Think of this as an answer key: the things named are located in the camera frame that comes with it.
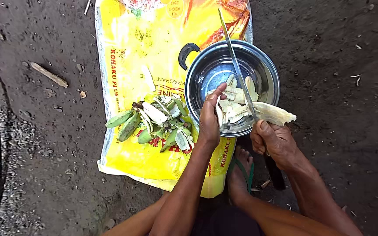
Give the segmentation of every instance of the person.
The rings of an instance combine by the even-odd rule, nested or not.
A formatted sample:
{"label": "person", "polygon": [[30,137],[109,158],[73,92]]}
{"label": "person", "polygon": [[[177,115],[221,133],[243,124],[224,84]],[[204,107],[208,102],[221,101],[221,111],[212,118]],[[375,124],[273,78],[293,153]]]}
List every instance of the person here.
{"label": "person", "polygon": [[241,162],[245,173],[238,165],[228,173],[228,195],[232,206],[219,209],[209,219],[195,220],[205,170],[220,141],[214,111],[217,98],[225,88],[225,83],[219,85],[205,99],[196,146],[174,189],[103,236],[362,236],[354,222],[332,199],[318,171],[297,147],[289,128],[268,124],[264,120],[252,128],[253,150],[263,154],[267,149],[278,168],[286,172],[302,214],[249,194],[244,174],[250,173],[253,159],[238,146],[234,158]]}

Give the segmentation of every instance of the hand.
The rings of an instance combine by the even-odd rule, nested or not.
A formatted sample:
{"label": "hand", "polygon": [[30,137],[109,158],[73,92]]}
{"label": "hand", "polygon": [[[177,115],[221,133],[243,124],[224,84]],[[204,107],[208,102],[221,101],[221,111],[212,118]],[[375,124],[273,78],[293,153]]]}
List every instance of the hand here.
{"label": "hand", "polygon": [[253,150],[259,154],[267,150],[281,170],[293,169],[304,157],[287,126],[277,126],[260,120],[253,125],[250,139]]}
{"label": "hand", "polygon": [[221,95],[221,99],[227,98],[226,95],[222,94],[226,87],[226,83],[220,84],[212,94],[205,98],[199,119],[198,143],[203,142],[213,149],[220,143],[220,127],[218,127],[218,117],[215,114],[215,105],[217,104],[218,96]]}

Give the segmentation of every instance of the sandal strap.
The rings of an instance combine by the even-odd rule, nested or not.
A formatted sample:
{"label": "sandal strap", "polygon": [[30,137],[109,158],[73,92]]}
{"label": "sandal strap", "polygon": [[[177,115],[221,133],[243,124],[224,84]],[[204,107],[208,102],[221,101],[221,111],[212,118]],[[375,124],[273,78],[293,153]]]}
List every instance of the sandal strap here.
{"label": "sandal strap", "polygon": [[243,176],[244,176],[244,180],[246,181],[246,184],[247,184],[247,190],[249,191],[249,194],[250,194],[250,189],[252,188],[252,181],[253,181],[254,163],[252,163],[252,165],[250,166],[250,174],[249,175],[247,175],[246,169],[244,168],[241,161],[239,161],[239,159],[237,159],[236,157],[233,157],[231,159],[230,166],[228,167],[228,173],[231,173],[233,171],[234,164],[237,164],[239,166],[240,170],[242,171]]}

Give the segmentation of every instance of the metal pot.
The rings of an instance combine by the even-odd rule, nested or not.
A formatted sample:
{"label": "metal pot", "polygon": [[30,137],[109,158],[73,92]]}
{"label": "metal pot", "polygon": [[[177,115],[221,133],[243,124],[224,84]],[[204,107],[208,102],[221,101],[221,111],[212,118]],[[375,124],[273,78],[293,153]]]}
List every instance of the metal pot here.
{"label": "metal pot", "polygon": [[[259,48],[242,41],[231,40],[237,60],[240,64],[243,78],[250,76],[255,82],[260,102],[277,105],[280,84],[278,73],[271,59]],[[194,43],[188,43],[179,53],[179,64],[187,70],[185,64],[188,54],[200,51]],[[200,111],[208,91],[217,88],[220,83],[235,74],[226,41],[214,43],[205,48],[193,61],[185,82],[186,105],[192,120],[199,125]],[[223,137],[239,137],[249,134],[255,121],[246,116],[234,124],[224,124],[220,135]]]}

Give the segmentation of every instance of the foot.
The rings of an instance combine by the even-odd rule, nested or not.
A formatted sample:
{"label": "foot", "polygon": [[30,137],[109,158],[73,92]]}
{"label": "foot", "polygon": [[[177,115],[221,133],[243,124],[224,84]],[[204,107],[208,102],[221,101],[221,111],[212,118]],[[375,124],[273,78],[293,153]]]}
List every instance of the foot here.
{"label": "foot", "polygon": [[[250,153],[240,146],[237,146],[233,158],[239,159],[243,164],[247,175],[249,175],[250,167],[253,163],[253,157],[250,156]],[[234,169],[228,177],[228,195],[235,205],[238,205],[240,201],[250,197],[247,190],[246,180],[244,179],[244,175],[238,165],[234,165]]]}

